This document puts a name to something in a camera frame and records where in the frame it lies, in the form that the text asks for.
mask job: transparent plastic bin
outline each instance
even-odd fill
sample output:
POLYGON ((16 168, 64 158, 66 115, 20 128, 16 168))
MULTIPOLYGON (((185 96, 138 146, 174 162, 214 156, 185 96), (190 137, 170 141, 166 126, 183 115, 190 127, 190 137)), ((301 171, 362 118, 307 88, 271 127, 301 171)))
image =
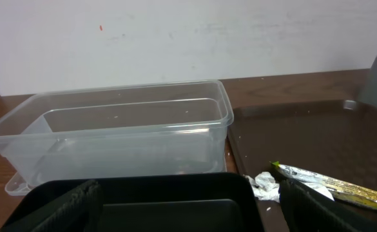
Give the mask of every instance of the transparent plastic bin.
POLYGON ((0 119, 0 154, 31 187, 63 179, 225 171, 232 122, 220 81, 42 93, 0 119))

